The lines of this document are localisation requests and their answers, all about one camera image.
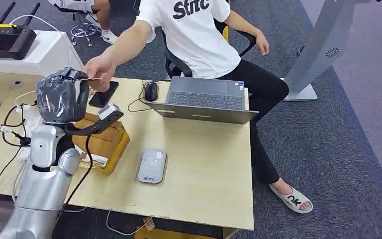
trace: black pants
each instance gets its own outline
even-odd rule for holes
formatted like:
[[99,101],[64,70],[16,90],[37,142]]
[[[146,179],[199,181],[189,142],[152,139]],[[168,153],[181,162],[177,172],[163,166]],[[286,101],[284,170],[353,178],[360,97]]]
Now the black pants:
[[260,142],[256,123],[288,95],[287,84],[273,73],[245,60],[241,60],[231,73],[218,79],[243,81],[252,94],[249,98],[250,110],[259,111],[260,114],[250,121],[251,163],[262,183],[278,181],[278,171]]

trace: white sneaker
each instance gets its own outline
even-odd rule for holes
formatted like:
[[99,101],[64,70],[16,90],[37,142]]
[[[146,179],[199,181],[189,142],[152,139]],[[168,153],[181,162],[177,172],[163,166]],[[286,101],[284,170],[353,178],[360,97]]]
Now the white sneaker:
[[101,31],[101,37],[103,41],[112,45],[115,44],[116,40],[118,39],[118,37],[115,34],[113,34],[113,32],[104,32],[103,30]]
[[96,14],[92,14],[92,13],[87,14],[86,20],[89,21],[91,24],[94,24],[98,28],[101,29],[101,26],[100,26],[100,23],[97,20],[97,15]]

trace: person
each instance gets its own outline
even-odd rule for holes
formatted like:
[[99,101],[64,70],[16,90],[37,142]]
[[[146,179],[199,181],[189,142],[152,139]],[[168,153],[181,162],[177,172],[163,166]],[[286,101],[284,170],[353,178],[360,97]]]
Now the person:
[[193,77],[244,82],[252,93],[250,110],[260,112],[250,121],[251,161],[257,178],[268,184],[290,209],[308,213],[313,204],[279,176],[266,155],[256,127],[256,123],[287,96],[288,86],[269,71],[241,59],[216,29],[213,18],[255,36],[261,54],[269,53],[269,43],[262,31],[231,11],[225,0],[141,0],[135,23],[113,46],[86,64],[90,78],[102,78],[89,84],[97,91],[108,90],[116,66],[136,57],[146,43],[155,38],[155,28],[161,26],[167,47],[190,67]]
[[60,8],[87,12],[86,20],[101,29],[103,41],[114,44],[117,36],[109,29],[109,0],[48,0]]

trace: gray mobile wifi device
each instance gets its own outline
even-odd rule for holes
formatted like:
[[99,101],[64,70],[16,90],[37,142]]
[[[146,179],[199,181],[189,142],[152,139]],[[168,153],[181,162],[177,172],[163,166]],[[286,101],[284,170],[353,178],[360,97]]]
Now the gray mobile wifi device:
[[146,149],[141,156],[138,180],[143,183],[160,183],[165,171],[167,154],[161,149]]

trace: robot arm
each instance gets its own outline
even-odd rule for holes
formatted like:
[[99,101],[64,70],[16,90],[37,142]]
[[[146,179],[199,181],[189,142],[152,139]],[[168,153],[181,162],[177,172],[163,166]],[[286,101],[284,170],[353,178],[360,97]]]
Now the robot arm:
[[123,116],[118,106],[108,104],[98,112],[95,124],[74,127],[72,122],[86,114],[89,96],[87,81],[80,82],[78,92],[75,83],[86,78],[83,72],[65,68],[37,83],[37,105],[45,124],[32,134],[31,162],[0,239],[50,239],[80,163],[72,136],[102,133]]

